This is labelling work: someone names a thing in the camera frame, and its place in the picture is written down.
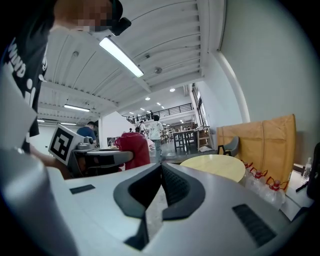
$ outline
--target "black t-shirt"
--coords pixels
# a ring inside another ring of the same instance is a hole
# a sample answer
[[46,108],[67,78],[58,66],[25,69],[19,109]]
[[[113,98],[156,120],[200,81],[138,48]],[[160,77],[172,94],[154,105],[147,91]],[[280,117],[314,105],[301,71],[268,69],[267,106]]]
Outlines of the black t-shirt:
[[[56,0],[12,1],[12,8],[2,13],[1,24],[1,68],[9,67],[16,86],[21,90],[25,101],[38,112],[38,98],[41,80],[47,69],[48,36],[54,24]],[[34,120],[26,134],[22,148],[30,152],[29,137],[39,134],[38,121]]]

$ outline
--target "desk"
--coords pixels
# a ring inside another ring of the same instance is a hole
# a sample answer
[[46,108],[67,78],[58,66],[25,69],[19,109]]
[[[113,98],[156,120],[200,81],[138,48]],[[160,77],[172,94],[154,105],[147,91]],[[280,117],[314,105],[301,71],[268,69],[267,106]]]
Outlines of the desk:
[[239,182],[246,172],[245,165],[239,159],[221,154],[196,156],[182,162],[180,165],[219,175],[235,182]]

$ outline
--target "ceiling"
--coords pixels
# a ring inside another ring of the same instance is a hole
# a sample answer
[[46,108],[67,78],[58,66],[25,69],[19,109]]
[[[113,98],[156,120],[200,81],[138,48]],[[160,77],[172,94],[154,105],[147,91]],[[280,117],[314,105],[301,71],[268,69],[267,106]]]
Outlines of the ceiling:
[[[170,88],[202,79],[202,34],[196,0],[121,2],[123,17],[132,25],[111,39],[139,65],[144,76],[136,78],[99,46],[107,33],[56,29],[49,36],[47,82],[42,83],[38,118],[84,124],[114,111],[137,111],[146,96],[169,108],[173,102],[172,98],[166,101]],[[156,67],[162,68],[162,73],[155,73]],[[65,104],[90,112],[66,111]],[[157,111],[157,106],[145,107]]]
[[176,88],[174,92],[170,92],[169,89],[161,90],[154,93],[152,96],[149,96],[149,98],[150,100],[143,98],[140,101],[125,107],[119,111],[119,113],[124,116],[132,116],[131,113],[134,113],[134,115],[145,115],[147,114],[146,111],[157,112],[163,110],[161,106],[166,110],[191,103],[191,98],[189,94],[185,94],[184,87]]

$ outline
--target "chair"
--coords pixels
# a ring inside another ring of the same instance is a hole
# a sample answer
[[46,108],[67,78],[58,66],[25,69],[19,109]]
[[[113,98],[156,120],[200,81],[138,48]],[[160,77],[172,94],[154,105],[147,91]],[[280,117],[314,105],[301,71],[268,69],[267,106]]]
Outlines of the chair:
[[231,142],[226,145],[219,145],[218,153],[217,153],[218,155],[220,153],[220,148],[222,148],[224,155],[235,157],[239,151],[239,137],[238,136],[233,137]]

